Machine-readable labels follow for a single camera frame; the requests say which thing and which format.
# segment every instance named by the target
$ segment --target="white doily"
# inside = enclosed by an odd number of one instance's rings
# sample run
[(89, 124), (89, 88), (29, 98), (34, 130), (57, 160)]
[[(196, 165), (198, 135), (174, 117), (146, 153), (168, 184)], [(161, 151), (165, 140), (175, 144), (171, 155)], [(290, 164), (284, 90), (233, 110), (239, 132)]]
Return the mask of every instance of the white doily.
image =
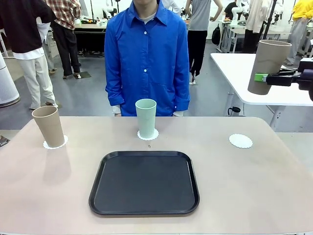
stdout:
[(153, 133), (152, 137), (150, 137), (150, 138), (143, 138), (143, 137), (141, 137), (139, 131), (137, 132), (137, 135), (138, 135), (139, 139), (142, 139), (144, 141), (151, 141), (151, 140), (154, 140), (155, 138), (158, 137), (158, 131), (157, 131), (157, 129), (155, 129), (155, 132)]
[(67, 141), (68, 141), (68, 137), (66, 135), (64, 135), (64, 143), (59, 147), (51, 148), (51, 147), (49, 147), (49, 145), (47, 144), (46, 141), (44, 141), (43, 145), (44, 145), (44, 148), (46, 148), (46, 149), (57, 149), (57, 148), (61, 148), (62, 146), (66, 145)]
[(253, 145), (252, 140), (244, 136), (242, 134), (233, 134), (229, 137), (229, 141), (232, 143), (232, 145), (238, 147), (238, 148), (251, 148)]

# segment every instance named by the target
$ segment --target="shirt collar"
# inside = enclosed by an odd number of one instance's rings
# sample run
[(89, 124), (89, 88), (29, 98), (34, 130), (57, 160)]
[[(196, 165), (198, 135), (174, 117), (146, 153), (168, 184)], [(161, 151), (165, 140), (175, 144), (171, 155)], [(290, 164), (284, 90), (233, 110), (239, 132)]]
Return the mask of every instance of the shirt collar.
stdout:
[[(130, 5), (130, 7), (128, 9), (128, 19), (129, 19), (131, 24), (132, 24), (132, 22), (134, 21), (135, 18), (140, 20), (138, 14), (136, 12), (136, 9), (135, 9), (135, 6), (134, 6), (134, 2), (132, 1), (131, 5)], [(162, 0), (160, 0), (159, 3), (158, 3), (158, 8), (157, 8), (157, 11), (156, 11), (155, 18), (157, 18), (164, 25), (167, 25), (167, 14), (166, 14), (166, 9), (163, 6)]]

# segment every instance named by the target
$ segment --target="hand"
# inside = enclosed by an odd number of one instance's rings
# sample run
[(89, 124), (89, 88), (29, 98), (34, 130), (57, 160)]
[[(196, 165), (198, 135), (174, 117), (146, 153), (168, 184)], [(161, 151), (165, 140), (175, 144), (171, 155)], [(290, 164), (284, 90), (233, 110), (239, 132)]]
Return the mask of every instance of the hand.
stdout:
[(214, 22), (216, 20), (215, 17), (210, 17), (210, 21)]

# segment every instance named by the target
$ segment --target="black bag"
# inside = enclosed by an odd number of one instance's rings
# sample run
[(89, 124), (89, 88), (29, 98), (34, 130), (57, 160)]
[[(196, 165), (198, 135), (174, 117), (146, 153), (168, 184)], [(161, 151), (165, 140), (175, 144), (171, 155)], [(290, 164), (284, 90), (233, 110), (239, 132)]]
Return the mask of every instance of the black bag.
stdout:
[(213, 33), (212, 33), (212, 42), (213, 42), (213, 44), (215, 44), (215, 45), (220, 44), (220, 39), (221, 39), (221, 30), (220, 30), (220, 27), (217, 26), (215, 28), (215, 30), (213, 31)]

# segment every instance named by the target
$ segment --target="black plastic tray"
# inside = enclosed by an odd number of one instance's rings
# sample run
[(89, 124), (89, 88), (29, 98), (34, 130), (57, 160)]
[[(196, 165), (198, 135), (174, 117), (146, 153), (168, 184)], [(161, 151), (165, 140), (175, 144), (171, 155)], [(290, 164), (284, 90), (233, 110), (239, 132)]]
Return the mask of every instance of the black plastic tray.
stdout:
[(190, 158), (175, 151), (126, 151), (106, 155), (90, 197), (101, 215), (186, 214), (199, 204)]

